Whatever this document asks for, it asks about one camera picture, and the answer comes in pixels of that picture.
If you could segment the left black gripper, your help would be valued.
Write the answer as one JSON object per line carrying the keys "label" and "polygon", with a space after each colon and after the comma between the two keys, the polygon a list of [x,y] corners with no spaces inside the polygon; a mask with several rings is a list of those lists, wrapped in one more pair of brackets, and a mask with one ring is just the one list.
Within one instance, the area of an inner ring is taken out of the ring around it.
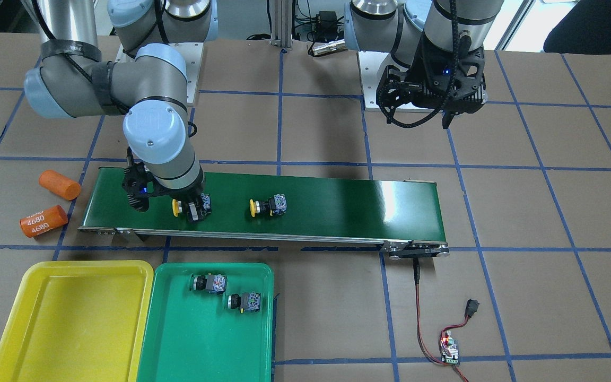
{"label": "left black gripper", "polygon": [[[468,36],[460,37],[456,53],[441,50],[422,37],[407,71],[395,65],[384,68],[377,87],[377,105],[388,124],[414,128],[441,114],[442,126],[447,129],[456,116],[473,114],[486,104],[484,65],[484,49],[474,48]],[[414,123],[401,123],[395,113],[406,104],[431,113]]]}

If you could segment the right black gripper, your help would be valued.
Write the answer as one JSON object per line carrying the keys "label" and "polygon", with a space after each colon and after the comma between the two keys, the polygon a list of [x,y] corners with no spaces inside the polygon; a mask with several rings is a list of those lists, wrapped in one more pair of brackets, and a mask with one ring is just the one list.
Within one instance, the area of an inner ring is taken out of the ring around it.
{"label": "right black gripper", "polygon": [[[170,196],[191,201],[192,198],[204,193],[205,174],[199,169],[191,184],[184,188],[174,189],[163,184],[145,166],[145,163],[134,162],[132,154],[126,155],[127,167],[121,186],[126,191],[127,203],[136,211],[145,212],[150,208],[150,198]],[[186,207],[188,222],[199,222],[205,219],[205,209],[202,201],[194,201]]]}

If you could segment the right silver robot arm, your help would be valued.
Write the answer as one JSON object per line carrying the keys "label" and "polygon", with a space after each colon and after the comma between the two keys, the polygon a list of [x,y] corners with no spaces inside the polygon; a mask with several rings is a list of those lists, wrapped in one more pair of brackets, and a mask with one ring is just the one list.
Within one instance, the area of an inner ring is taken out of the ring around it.
{"label": "right silver robot arm", "polygon": [[24,79],[27,100],[44,118],[123,116],[128,143],[122,188],[129,206],[170,196],[191,223],[211,213],[205,174],[191,137],[184,57],[168,43],[173,19],[161,1],[109,1],[110,20],[133,62],[104,60],[91,1],[31,1],[42,38],[41,66]]}

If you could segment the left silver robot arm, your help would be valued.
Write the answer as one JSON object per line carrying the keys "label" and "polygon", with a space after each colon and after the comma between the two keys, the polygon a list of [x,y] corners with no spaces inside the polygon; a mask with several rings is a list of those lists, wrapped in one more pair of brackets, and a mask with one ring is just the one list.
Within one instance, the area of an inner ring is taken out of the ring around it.
{"label": "left silver robot arm", "polygon": [[349,50],[387,53],[373,102],[387,124],[414,128],[487,102],[484,41],[502,1],[349,1]]}

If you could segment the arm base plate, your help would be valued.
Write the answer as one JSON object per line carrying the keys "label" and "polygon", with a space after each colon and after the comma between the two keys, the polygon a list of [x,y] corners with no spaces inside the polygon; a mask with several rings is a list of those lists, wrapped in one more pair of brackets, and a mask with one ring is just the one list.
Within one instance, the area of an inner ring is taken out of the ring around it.
{"label": "arm base plate", "polygon": [[[444,100],[451,76],[451,54],[435,51],[432,58],[414,68],[404,68],[390,53],[358,54],[364,103],[371,111],[429,113]],[[484,77],[484,51],[478,48],[461,58],[452,85],[453,98],[444,113],[472,114],[489,101]]]}
{"label": "arm base plate", "polygon": [[111,93],[127,106],[144,99],[196,103],[204,44],[148,44],[134,58],[121,51],[114,61]]}

